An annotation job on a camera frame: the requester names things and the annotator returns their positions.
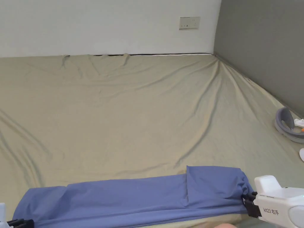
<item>robotic arm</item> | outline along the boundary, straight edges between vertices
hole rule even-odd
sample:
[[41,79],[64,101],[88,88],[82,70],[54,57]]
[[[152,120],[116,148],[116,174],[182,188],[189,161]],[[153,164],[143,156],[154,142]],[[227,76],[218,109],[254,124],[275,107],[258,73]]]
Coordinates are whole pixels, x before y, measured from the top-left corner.
[[304,228],[304,188],[282,188],[274,176],[254,179],[257,192],[243,195],[248,215],[284,228]]

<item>wall socket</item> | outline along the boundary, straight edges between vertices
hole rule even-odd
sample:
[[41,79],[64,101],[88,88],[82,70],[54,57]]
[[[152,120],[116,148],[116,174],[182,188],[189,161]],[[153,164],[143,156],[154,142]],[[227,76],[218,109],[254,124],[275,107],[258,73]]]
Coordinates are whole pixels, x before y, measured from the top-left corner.
[[198,29],[201,17],[180,17],[179,29]]

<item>gray ring object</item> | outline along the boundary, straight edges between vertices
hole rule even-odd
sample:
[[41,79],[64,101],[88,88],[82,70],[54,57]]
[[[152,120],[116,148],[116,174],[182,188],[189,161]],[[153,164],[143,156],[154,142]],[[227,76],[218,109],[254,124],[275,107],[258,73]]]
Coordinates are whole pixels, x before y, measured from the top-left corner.
[[286,107],[279,109],[275,115],[275,128],[291,141],[304,143],[304,132],[295,133],[292,131],[294,127],[295,122],[289,109]]

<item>folded blue cloth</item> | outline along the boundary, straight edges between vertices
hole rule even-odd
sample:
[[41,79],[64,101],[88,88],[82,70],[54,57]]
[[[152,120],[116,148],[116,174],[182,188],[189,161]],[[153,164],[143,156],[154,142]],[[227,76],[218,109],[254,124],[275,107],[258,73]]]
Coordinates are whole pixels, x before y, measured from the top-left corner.
[[32,188],[13,219],[36,228],[147,226],[246,213],[241,195],[252,191],[238,168],[187,166],[173,176]]

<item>beige bed sheet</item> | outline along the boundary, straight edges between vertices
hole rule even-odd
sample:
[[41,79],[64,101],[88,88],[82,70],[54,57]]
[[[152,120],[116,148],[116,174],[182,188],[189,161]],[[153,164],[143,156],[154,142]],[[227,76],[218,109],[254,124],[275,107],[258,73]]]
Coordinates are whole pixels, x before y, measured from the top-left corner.
[[0,70],[8,219],[28,188],[180,174],[186,165],[304,187],[301,145],[274,128],[282,104],[214,56],[2,58]]

